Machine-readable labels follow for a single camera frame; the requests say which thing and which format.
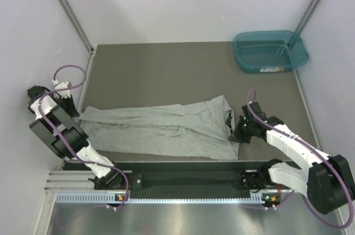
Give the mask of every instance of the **teal plastic bin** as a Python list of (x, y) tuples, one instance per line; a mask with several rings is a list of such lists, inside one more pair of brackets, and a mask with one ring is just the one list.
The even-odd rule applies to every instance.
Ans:
[(290, 71), (308, 61), (302, 39), (290, 31), (241, 33), (234, 38), (233, 51), (246, 73)]

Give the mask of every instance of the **gray cloth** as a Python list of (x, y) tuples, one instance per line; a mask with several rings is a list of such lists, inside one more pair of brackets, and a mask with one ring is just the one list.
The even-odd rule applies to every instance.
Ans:
[(82, 127), (97, 150), (237, 160), (226, 119), (234, 112), (224, 96), (191, 105), (99, 110), (88, 107)]

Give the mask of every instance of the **purple cable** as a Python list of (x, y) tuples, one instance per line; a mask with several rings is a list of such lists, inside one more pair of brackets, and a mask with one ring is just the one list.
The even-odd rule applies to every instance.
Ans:
[(122, 203), (117, 207), (120, 208), (123, 206), (123, 204), (127, 201), (128, 199), (128, 179), (127, 179), (127, 176), (126, 174), (120, 170), (119, 168), (117, 167), (114, 167), (114, 166), (108, 166), (108, 165), (105, 165), (105, 164), (100, 164), (100, 163), (96, 163), (94, 161), (84, 161), (82, 160), (75, 152), (74, 150), (72, 149), (72, 147), (69, 145), (69, 143), (66, 141), (65, 137), (63, 136), (63, 134), (58, 130), (58, 128), (46, 117), (46, 115), (44, 114), (43, 110), (42, 110), (42, 100), (47, 96), (47, 95), (50, 95), (50, 94), (53, 94), (55, 92), (59, 92), (59, 91), (66, 91), (66, 90), (72, 90), (72, 89), (75, 89), (79, 86), (82, 86), (86, 79), (87, 79), (87, 73), (85, 72), (85, 70), (79, 66), (76, 66), (76, 65), (65, 65), (65, 66), (62, 66), (60, 67), (57, 71), (55, 71), (54, 73), (54, 77), (53, 77), (53, 80), (55, 80), (57, 74), (59, 71), (61, 71), (62, 69), (64, 68), (68, 68), (68, 67), (71, 67), (71, 68), (77, 68), (79, 70), (81, 70), (84, 74), (84, 79), (83, 81), (80, 83), (80, 84), (77, 84), (77, 85), (74, 85), (70, 88), (63, 88), (63, 89), (59, 89), (59, 90), (53, 90), (53, 91), (50, 91), (48, 93), (45, 93), (43, 94), (40, 99), (39, 99), (39, 107), (38, 107), (38, 111), (39, 113), (41, 114), (42, 118), (49, 124), (49, 126), (53, 129), (53, 131), (55, 131), (59, 138), (62, 140), (62, 142), (65, 144), (65, 146), (67, 147), (67, 149), (69, 150), (69, 152), (78, 160), (80, 161), (81, 163), (84, 163), (84, 164), (95, 164), (95, 165), (98, 165), (98, 166), (101, 166), (101, 167), (107, 167), (107, 168), (110, 168), (110, 169), (113, 169), (113, 170), (116, 170), (118, 171), (120, 174), (122, 174), (122, 176), (124, 177), (124, 180), (125, 180), (125, 184), (126, 184), (126, 193), (125, 193), (125, 196), (124, 196), (124, 199), (122, 201)]
[[(254, 93), (254, 97), (252, 100), (250, 100), (250, 94)], [(246, 105), (249, 109), (249, 112), (251, 113), (251, 115), (253, 115), (253, 117), (255, 119), (257, 119), (261, 124), (265, 125), (266, 127), (268, 127), (269, 129), (273, 129), (275, 131), (277, 131), (279, 134), (282, 134), (284, 136), (290, 137), (290, 135), (284, 131), (281, 131), (273, 126), (271, 126), (270, 124), (264, 122), (262, 119), (260, 119), (255, 112), (252, 111), (250, 105), (249, 105), (249, 101), (254, 102), (256, 98), (256, 90), (255, 89), (250, 89), (246, 98)], [(313, 154), (315, 154), (320, 160), (322, 160), (322, 162), (324, 162), (324, 164), (326, 164), (327, 167), (329, 167), (329, 169), (333, 172), (334, 176), (337, 178), (337, 180), (339, 181), (340, 185), (342, 186), (346, 199), (349, 203), (349, 219), (348, 221), (342, 225), (342, 226), (335, 226), (327, 221), (325, 221), (323, 218), (321, 218), (319, 215), (317, 215), (317, 213), (312, 209), (312, 207), (308, 204), (307, 200), (303, 197), (304, 202), (306, 203), (307, 208), (311, 211), (311, 213), (318, 219), (320, 220), (322, 223), (324, 223), (325, 225), (332, 227), (332, 228), (337, 228), (337, 229), (345, 229), (347, 227), (349, 227), (353, 221), (354, 218), (354, 207), (353, 207), (353, 203), (351, 201), (351, 197), (349, 194), (349, 191), (346, 188), (346, 185), (343, 181), (343, 179), (341, 178), (341, 176), (339, 175), (339, 173), (333, 168), (333, 166), (323, 157), (321, 156), (318, 151), (314, 151), (314, 148), (312, 146), (310, 146), (307, 142), (299, 139), (299, 138), (294, 138), (294, 140), (296, 140), (297, 142), (299, 142), (300, 144), (302, 144), (305, 148), (309, 149), (310, 151), (312, 151)]]

